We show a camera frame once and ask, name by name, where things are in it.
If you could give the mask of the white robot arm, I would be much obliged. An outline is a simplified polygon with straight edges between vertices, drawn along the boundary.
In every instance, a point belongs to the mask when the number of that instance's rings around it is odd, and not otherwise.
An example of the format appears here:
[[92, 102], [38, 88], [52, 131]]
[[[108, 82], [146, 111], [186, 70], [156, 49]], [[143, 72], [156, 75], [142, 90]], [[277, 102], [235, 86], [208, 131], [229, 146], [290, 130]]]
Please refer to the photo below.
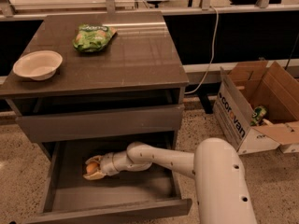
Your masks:
[[194, 180], [200, 224], [257, 224], [243, 163], [220, 138], [204, 140], [193, 153], [133, 142], [124, 151], [87, 159], [83, 177], [144, 171], [153, 163]]

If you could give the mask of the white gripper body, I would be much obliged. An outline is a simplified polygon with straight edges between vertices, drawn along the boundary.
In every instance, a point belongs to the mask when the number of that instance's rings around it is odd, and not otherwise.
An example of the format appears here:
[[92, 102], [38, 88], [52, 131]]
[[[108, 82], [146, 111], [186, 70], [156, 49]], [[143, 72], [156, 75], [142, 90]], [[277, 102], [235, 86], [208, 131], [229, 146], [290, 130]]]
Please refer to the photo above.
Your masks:
[[113, 162], [113, 153], [107, 153], [101, 157], [100, 171], [103, 175], [113, 176], [119, 173]]

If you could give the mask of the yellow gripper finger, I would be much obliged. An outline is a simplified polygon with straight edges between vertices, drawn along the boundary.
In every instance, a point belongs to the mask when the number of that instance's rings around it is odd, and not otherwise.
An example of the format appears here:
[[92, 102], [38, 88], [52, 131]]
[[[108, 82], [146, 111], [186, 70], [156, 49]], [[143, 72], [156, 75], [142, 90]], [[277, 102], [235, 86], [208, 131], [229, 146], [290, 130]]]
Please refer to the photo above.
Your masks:
[[96, 162], [97, 164], [100, 164], [101, 159], [102, 159], [101, 155], [95, 155], [95, 156], [90, 157], [89, 159], [87, 159], [85, 161], [85, 164], [89, 165], [90, 163], [93, 163], [93, 162]]
[[83, 176], [86, 180], [94, 181], [105, 177], [105, 175], [100, 170], [95, 170], [91, 173], [87, 173]]

